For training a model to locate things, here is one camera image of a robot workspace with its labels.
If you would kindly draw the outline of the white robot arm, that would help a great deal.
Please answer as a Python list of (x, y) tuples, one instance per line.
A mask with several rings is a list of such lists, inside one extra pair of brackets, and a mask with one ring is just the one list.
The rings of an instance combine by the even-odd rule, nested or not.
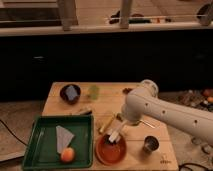
[(121, 108), (123, 122), (110, 132), (110, 142), (118, 138), (125, 125), (136, 124), (147, 115), (213, 146), (212, 112), (166, 102), (158, 98), (158, 92), (156, 83), (146, 79), (125, 96)]

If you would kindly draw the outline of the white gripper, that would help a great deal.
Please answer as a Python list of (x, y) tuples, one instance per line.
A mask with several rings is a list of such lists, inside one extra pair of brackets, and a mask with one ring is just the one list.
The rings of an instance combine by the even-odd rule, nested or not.
[(111, 129), (108, 132), (108, 135), (110, 135), (109, 140), (112, 142), (116, 140), (123, 129), (123, 127), (127, 124), (127, 121), (124, 120), (123, 122), (119, 123), (115, 128)]

